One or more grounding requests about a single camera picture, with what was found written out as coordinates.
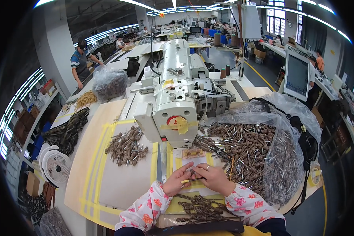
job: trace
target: brown thread spool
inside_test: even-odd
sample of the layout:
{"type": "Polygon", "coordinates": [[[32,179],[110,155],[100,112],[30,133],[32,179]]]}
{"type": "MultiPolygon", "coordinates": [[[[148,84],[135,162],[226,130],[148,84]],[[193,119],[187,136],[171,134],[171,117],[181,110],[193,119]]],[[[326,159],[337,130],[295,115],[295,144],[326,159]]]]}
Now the brown thread spool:
{"type": "Polygon", "coordinates": [[[214,45],[215,46],[220,46],[220,33],[215,33],[214,34],[214,45]]]}
{"type": "Polygon", "coordinates": [[[220,70],[220,78],[225,78],[225,74],[226,74],[225,69],[222,68],[222,69],[220,70]]]}
{"type": "Polygon", "coordinates": [[[237,38],[235,34],[231,35],[231,47],[236,47],[237,46],[237,38]]]}
{"type": "Polygon", "coordinates": [[[225,66],[225,75],[229,76],[231,72],[231,66],[230,65],[226,65],[225,66]]]}

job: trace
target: gray floor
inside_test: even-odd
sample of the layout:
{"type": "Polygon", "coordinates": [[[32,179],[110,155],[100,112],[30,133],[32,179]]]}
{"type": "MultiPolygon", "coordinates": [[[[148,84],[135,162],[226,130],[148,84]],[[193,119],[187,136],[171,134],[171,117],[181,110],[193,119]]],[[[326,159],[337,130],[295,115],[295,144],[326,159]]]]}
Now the gray floor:
{"type": "MultiPolygon", "coordinates": [[[[211,48],[209,57],[206,52],[202,54],[204,60],[209,63],[214,63],[216,69],[224,68],[227,64],[234,67],[234,54],[232,52],[218,51],[216,48],[211,48]]],[[[279,86],[275,84],[275,80],[280,70],[280,58],[269,57],[264,60],[263,64],[257,64],[254,57],[247,61],[276,91],[279,86]]],[[[244,75],[256,87],[269,87],[267,83],[247,64],[244,66],[244,75]]],[[[325,216],[326,230],[325,235],[330,235],[335,228],[340,211],[340,180],[338,179],[338,171],[332,163],[327,163],[322,155],[319,156],[319,163],[323,171],[324,184],[326,189],[326,212],[324,200],[324,188],[317,190],[311,197],[296,210],[295,215],[287,213],[286,229],[292,236],[300,235],[324,235],[325,216]]]]}

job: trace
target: machine knob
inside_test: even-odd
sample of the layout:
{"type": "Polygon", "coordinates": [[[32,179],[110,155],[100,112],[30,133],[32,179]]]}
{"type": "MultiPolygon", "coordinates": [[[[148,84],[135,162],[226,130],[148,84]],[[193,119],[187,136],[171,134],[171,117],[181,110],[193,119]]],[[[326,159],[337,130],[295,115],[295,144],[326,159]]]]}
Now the machine knob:
{"type": "Polygon", "coordinates": [[[172,101],[175,100],[176,99],[176,94],[174,92],[171,92],[169,94],[169,99],[172,100],[172,101]]]}
{"type": "Polygon", "coordinates": [[[181,75],[183,73],[182,68],[181,67],[177,67],[174,69],[174,71],[178,74],[181,75]]]}

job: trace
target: white desk fan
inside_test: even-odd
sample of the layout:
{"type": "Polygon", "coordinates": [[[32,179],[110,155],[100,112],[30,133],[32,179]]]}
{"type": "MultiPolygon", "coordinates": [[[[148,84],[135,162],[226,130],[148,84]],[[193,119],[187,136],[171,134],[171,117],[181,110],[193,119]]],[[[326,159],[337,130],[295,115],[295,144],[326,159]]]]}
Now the white desk fan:
{"type": "Polygon", "coordinates": [[[45,181],[52,183],[56,188],[65,185],[71,170],[71,160],[52,145],[42,151],[39,157],[39,166],[45,181]]]}

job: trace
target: factory floor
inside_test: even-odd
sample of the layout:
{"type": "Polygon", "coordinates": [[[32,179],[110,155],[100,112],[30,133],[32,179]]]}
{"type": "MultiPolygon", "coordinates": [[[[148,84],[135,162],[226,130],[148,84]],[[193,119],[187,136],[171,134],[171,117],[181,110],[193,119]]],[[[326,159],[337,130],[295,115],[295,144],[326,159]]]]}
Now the factory floor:
{"type": "MultiPolygon", "coordinates": [[[[215,64],[216,69],[224,68],[227,64],[234,67],[234,54],[227,51],[218,51],[210,48],[209,58],[206,51],[202,53],[206,62],[215,64]]],[[[278,91],[275,84],[280,65],[278,62],[265,59],[263,64],[257,64],[251,57],[244,66],[244,75],[255,87],[269,87],[272,91],[278,91]]],[[[327,140],[327,135],[322,135],[321,143],[327,140]]],[[[295,215],[288,212],[286,217],[286,229],[292,236],[300,235],[331,235],[343,210],[343,182],[339,166],[342,163],[326,162],[323,155],[319,155],[319,163],[324,177],[324,185],[310,196],[296,210],[295,215]]]]}

